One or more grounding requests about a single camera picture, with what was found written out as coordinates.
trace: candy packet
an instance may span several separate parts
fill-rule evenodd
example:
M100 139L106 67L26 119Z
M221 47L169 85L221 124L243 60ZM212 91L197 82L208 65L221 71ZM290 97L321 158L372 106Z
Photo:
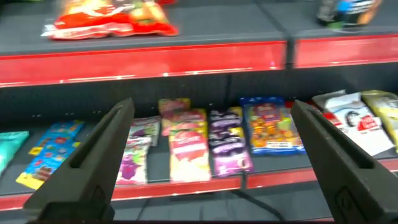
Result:
M65 0L59 3L60 14L45 25L44 37L80 40L110 34L118 37L178 34L154 0Z
M79 144L79 142L59 144L55 140L51 140L26 167L16 182L37 190Z
M218 177L254 171L241 123L240 107L210 112L209 145Z
M174 113L188 110L191 107L191 101L188 98L178 98L175 100L159 100L159 113L162 115L162 135L168 136L172 127Z
M361 95L373 113L381 118L398 152L398 96L379 90L364 91Z
M206 110L190 109L188 111L177 112L172 118L170 130L203 128L207 130Z
M205 128L172 130L169 144L171 182L211 179Z
M381 120L361 101L360 93L330 98L325 110L343 123L346 135L369 155L394 147L381 127Z
M0 177L28 137L28 131L0 133Z
M249 126L253 154L297 154L305 152L281 97L241 98L244 119Z
M152 138L152 146L157 146L160 131L160 116L153 116L150 118L136 118L133 119L129 138L141 137L149 135Z
M29 151L30 155L37 156L50 141L59 144L73 142L76 135L83 128L84 122L79 120L59 122L51 125L38 143Z
M116 185L146 184L146 157L151 136L129 138L123 153Z

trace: gummy candy bag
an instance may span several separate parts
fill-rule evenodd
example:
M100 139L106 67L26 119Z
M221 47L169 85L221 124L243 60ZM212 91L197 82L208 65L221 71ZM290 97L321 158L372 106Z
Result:
M188 98L178 98L175 100L159 100L159 112L162 115L162 135L168 136L172 127L173 115L178 111L188 110L191 101Z
M67 0L62 7L62 13L53 24L45 26L42 36L80 40L110 34L178 34L153 0Z
M244 119L249 126L253 154L303 153L301 139L281 97L241 98Z
M210 112L209 145L218 177L254 171L241 123L240 107Z
M129 138L123 153L116 185L146 184L146 157L151 136Z

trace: gray shelf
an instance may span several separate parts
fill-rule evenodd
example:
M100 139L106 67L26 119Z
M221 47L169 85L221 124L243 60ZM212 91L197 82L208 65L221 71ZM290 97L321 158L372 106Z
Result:
M56 16L54 1L6 4L0 17L0 55L131 49L138 47L220 44L279 40L283 35L253 2L247 0L183 0L165 6L176 37L137 35L78 41L41 37L44 24Z

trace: snack package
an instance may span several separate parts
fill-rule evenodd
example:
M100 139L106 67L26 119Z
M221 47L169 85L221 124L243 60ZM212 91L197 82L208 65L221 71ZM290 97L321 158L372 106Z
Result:
M172 118L178 111L188 110L191 107L191 101L188 98L178 98L175 100L159 100L159 112L162 115L162 135L168 136L172 127Z
M209 145L218 177L254 171L241 123L240 107L210 112Z
M34 156L39 155L44 146L50 141L55 141L59 144L73 142L83 125L84 122L79 120L59 122L51 125L50 129L44 133L36 146L29 151L29 154Z
M152 146L157 146L160 131L160 116L153 116L150 118L136 118L133 119L129 138L141 137L149 135L152 138Z
M248 125L253 154L304 153L298 132L281 97L240 99Z
M0 177L28 137L28 131L0 133Z
M362 92L362 98L373 113L381 118L398 152L398 96L379 90Z
M37 190L79 146L79 142L59 144L50 141L20 174L16 182Z
M381 120L361 101L360 93L330 98L325 103L325 110L343 123L341 127L346 135L369 155L394 147L381 127Z
M129 138L123 153L116 185L147 183L147 153L151 136Z
M169 144L171 182L211 179L205 128L172 130Z
M42 36L80 40L110 34L118 37L178 34L154 0L66 0L61 7L59 17L45 26Z
M206 111L204 109L190 109L175 113L170 130L203 128L206 129Z

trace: colorful candy packet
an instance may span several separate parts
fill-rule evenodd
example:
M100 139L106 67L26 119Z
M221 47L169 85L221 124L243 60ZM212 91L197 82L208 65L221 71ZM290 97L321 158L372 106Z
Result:
M398 153L398 96L379 90L363 91L361 95L372 112L381 118Z
M328 99L325 111L341 121L346 135L369 155L375 156L394 147L381 126L380 118L375 117L361 101L360 93Z
M28 131L0 133L0 177L28 137Z
M125 37L136 34L178 35L162 7L153 0L66 0L58 18L45 25L44 37L57 40Z
M210 112L209 145L218 177L254 171L241 123L240 107Z
M151 136L134 136L127 140L116 185L147 183L146 157L151 141Z
M178 111L189 110L191 101L188 98L177 98L175 100L159 100L159 113L162 115L162 135L168 136L173 126L173 115Z
M149 135L152 138L152 146L157 146L160 131L160 116L153 116L150 118L136 118L133 119L129 138L141 137Z
M44 135L40 138L36 146L34 146L30 151L30 155L37 156L40 154L41 150L47 145L48 142L54 141L59 144L71 143L74 138L79 133L79 131L84 126L83 121L74 120L66 122L58 122L51 125Z
M26 167L16 182L37 190L79 146L79 142L57 143L51 140Z
M253 154L290 155L305 152L283 98L244 97L240 103L249 126Z
M211 179L206 127L173 129L169 144L171 182Z

